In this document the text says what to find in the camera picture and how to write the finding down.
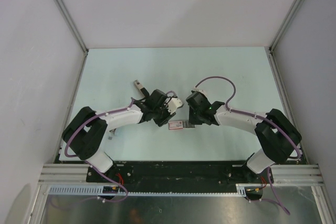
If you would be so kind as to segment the light blue white stapler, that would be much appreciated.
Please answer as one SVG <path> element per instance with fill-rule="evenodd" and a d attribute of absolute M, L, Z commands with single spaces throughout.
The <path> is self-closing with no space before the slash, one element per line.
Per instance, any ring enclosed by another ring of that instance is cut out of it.
<path fill-rule="evenodd" d="M 116 130 L 117 130 L 117 129 L 111 129 L 111 130 L 109 131 L 109 134 L 110 134 L 111 136 L 115 136 L 115 134 L 116 134 Z"/>

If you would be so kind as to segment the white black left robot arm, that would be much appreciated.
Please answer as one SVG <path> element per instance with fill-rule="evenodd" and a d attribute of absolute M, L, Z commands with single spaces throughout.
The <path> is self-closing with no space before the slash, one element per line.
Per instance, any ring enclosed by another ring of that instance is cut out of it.
<path fill-rule="evenodd" d="M 98 176 L 105 182 L 115 178 L 116 169 L 112 158 L 102 147 L 102 141 L 108 132 L 117 128 L 140 124 L 148 121 L 162 127 L 183 107 L 184 103 L 176 94 L 168 96 L 159 89 L 150 95 L 136 100 L 120 109 L 97 112 L 91 107 L 83 107 L 62 133 L 66 143 L 66 157 L 77 157 L 98 170 Z"/>

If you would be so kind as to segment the red staple box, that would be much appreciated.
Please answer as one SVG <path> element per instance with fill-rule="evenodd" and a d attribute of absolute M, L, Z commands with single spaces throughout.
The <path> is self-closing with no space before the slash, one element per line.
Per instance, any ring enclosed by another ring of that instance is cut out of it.
<path fill-rule="evenodd" d="M 169 121 L 169 130 L 194 129 L 195 125 L 188 120 Z"/>

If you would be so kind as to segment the beige black small stapler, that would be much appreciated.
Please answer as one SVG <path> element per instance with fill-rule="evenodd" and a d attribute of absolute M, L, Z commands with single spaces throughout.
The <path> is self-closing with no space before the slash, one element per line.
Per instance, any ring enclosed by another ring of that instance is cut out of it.
<path fill-rule="evenodd" d="M 134 80 L 135 87 L 140 91 L 140 93 L 143 95 L 144 98 L 148 98 L 150 96 L 150 93 L 148 90 L 141 84 L 139 80 Z"/>

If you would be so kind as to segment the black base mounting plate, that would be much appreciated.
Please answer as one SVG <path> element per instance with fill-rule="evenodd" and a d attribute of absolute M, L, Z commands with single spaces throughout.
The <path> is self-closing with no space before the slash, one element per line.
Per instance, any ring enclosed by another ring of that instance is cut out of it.
<path fill-rule="evenodd" d="M 106 172 L 89 167 L 88 182 L 105 182 L 106 177 L 123 184 L 134 184 L 145 178 L 215 179 L 233 183 L 266 182 L 271 172 L 252 172 L 244 161 L 115 161 Z"/>

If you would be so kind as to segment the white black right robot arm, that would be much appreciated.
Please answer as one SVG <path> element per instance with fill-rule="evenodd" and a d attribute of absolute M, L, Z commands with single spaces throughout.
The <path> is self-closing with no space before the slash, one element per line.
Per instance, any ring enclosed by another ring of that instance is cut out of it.
<path fill-rule="evenodd" d="M 224 102 L 210 103 L 200 91 L 192 91 L 186 102 L 189 121 L 194 125 L 230 126 L 257 136 L 261 149 L 253 153 L 242 169 L 243 179 L 249 183 L 259 179 L 267 167 L 286 162 L 292 152 L 300 157 L 298 145 L 302 136 L 280 110 L 265 114 L 239 111 Z"/>

